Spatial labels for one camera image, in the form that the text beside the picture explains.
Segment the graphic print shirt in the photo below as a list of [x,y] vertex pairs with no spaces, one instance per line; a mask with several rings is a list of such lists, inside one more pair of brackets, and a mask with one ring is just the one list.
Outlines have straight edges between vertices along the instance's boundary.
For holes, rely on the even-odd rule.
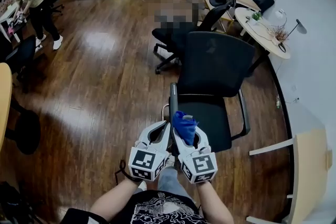
[[[78,209],[69,209],[61,224],[107,224],[100,216]],[[131,197],[127,205],[117,214],[111,224],[204,224],[197,207],[187,197],[165,191],[147,190]]]

